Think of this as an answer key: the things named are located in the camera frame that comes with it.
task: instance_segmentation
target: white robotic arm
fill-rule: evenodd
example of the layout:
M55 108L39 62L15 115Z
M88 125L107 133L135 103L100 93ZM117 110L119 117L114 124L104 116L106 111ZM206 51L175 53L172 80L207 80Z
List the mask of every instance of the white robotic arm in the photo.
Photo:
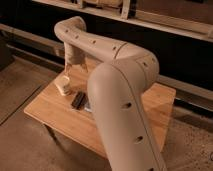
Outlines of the white robotic arm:
M157 78L156 57L139 46L85 31L80 17L55 26L67 65L83 64L85 52L104 62L90 75L88 97L112 169L166 171L140 98Z

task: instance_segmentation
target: table leg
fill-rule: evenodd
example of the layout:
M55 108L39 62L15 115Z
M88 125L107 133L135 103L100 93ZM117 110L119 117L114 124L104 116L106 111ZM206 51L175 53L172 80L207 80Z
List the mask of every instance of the table leg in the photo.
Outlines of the table leg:
M50 136L53 138L54 141L58 142L57 137L55 136L55 133L53 131L52 128L50 128L49 126L44 124L44 127L47 129L48 133L50 134Z

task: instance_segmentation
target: metal shelf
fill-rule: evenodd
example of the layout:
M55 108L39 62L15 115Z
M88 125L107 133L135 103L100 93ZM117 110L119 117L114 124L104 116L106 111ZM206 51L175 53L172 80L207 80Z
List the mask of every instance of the metal shelf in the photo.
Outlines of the metal shelf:
M73 11L88 13L100 17L105 17L129 24L156 29L164 32L178 34L199 40L213 42L213 25L199 23L154 13L136 11L135 18L127 18L130 8L130 0L124 0L123 10L120 14L116 10L97 9L83 7L66 0L32 0L34 2L70 9Z

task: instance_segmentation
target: table top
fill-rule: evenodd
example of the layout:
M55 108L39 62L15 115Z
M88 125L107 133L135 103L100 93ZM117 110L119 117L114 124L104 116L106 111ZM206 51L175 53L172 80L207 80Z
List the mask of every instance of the table top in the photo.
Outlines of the table top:
M24 112L99 155L107 157L92 113L71 108L76 92L86 91L87 78L98 64L91 59L87 59L86 62L88 73L78 67L71 69L70 95L61 96L51 82L24 109ZM174 89L155 83L141 97L160 151L166 139L175 94Z

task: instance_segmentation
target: screw hole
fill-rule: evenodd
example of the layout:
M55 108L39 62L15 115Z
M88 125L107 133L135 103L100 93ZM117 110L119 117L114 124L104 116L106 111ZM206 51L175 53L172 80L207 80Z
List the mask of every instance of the screw hole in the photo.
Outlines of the screw hole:
M143 140L143 136L139 136L139 137L137 137L136 139L135 139L135 144L138 144L138 143L140 143L141 141Z
M146 62L144 62L143 65L144 65L145 67L148 67L148 65L146 64Z
M123 109L128 109L128 108L130 108L131 106L132 106L131 103L126 103L126 104L124 104L124 105L122 106L122 108L123 108Z

